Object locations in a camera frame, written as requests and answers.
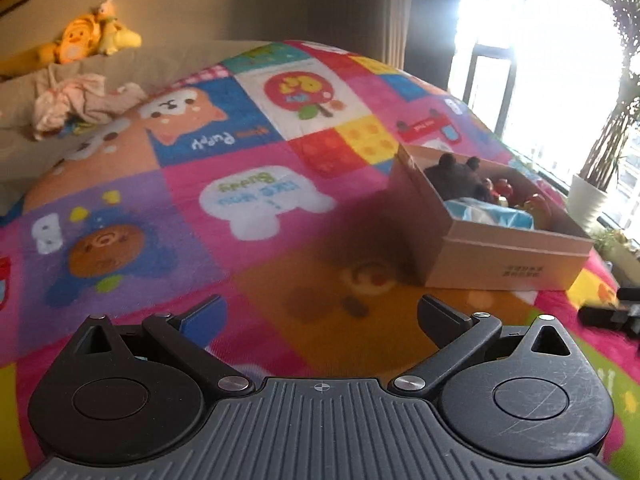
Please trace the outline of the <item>blue tissue pack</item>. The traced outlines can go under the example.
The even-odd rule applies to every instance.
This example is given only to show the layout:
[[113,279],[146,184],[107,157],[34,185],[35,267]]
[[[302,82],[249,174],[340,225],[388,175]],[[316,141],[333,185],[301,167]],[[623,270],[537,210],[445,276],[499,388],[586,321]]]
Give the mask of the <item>blue tissue pack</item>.
[[503,207],[471,197],[445,200],[450,216],[457,220],[501,226],[502,228],[532,230],[534,218],[526,211]]

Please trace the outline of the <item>red figurine toy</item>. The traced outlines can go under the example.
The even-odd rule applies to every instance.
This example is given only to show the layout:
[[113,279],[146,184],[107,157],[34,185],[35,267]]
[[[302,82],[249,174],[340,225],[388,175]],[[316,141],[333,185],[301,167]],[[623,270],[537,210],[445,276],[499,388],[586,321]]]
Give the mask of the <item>red figurine toy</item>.
[[491,203],[501,207],[510,207],[510,199],[513,196],[513,188],[509,181],[505,178],[491,180],[485,178],[483,180],[484,187],[488,189]]

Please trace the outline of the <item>black plush toy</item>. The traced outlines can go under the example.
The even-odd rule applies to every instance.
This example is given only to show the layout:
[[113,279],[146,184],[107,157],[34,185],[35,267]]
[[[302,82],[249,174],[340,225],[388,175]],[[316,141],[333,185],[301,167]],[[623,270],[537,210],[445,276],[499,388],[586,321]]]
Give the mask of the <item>black plush toy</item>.
[[495,203],[494,198],[478,175],[480,159],[469,157],[464,164],[457,162],[451,153],[444,153],[439,157],[436,165],[423,170],[424,176],[431,182],[440,198],[458,200],[459,198],[474,198],[486,203]]

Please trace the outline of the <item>white plant pot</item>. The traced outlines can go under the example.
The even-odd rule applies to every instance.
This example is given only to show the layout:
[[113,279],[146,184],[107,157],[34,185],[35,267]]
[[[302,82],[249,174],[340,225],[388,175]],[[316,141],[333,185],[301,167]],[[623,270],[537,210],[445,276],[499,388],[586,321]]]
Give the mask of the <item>white plant pot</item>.
[[605,201],[605,192],[595,188],[578,174],[574,174],[566,200],[566,209],[570,218],[578,226],[588,231],[598,220]]

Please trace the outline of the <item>white cardboard box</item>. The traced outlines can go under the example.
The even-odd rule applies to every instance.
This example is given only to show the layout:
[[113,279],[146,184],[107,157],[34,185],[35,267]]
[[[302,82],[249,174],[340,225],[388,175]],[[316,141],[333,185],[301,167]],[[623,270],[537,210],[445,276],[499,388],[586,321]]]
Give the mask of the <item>white cardboard box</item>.
[[401,144],[388,197],[426,287],[485,290],[567,290],[589,258],[588,234],[553,200],[545,230],[457,219],[423,170],[443,151]]

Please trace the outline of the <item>colourful cartoon play mat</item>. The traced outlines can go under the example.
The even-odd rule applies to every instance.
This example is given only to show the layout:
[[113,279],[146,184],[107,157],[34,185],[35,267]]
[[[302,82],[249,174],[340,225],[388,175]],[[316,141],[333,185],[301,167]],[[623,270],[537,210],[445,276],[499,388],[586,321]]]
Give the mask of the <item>colourful cartoon play mat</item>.
[[[307,41],[181,79],[63,155],[1,219],[2,477],[637,478],[639,334],[577,313],[639,303],[593,246],[567,290],[426,287],[390,211],[401,144],[565,211],[462,101]],[[246,396],[206,398],[144,341],[214,295],[207,351]],[[437,351],[424,295],[502,322],[434,399],[388,390]]]

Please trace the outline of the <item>pink crumpled cloth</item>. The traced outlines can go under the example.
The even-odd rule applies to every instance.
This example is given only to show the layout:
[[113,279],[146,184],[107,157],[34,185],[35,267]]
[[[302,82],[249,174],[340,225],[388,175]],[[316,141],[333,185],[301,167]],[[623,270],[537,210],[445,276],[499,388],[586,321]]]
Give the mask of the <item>pink crumpled cloth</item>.
[[108,90],[106,77],[82,74],[58,82],[35,100],[32,112],[34,137],[56,136],[74,124],[100,126],[126,113],[148,98],[135,82]]

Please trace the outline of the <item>yellow small plush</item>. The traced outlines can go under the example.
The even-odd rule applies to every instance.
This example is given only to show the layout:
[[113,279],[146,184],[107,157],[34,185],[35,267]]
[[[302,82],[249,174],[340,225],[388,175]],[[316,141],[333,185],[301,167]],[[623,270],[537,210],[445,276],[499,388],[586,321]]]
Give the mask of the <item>yellow small plush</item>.
[[142,46],[141,36],[122,24],[117,18],[113,0],[105,0],[98,6],[96,19],[101,27],[99,54],[113,55],[120,50]]

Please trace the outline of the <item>orange duck plush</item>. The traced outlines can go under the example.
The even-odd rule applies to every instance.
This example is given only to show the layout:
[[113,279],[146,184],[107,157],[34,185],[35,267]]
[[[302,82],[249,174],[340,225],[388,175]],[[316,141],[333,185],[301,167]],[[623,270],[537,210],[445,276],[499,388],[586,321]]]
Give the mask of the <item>orange duck plush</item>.
[[62,32],[56,60],[67,64],[96,53],[101,40],[101,25],[93,14],[84,14],[69,22]]

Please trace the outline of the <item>beige curtain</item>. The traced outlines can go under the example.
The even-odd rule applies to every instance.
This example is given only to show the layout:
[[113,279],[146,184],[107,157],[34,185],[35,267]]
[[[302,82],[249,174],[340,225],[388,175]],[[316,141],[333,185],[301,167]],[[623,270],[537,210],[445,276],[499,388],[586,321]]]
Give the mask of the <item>beige curtain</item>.
[[383,62],[403,68],[412,0],[383,0]]

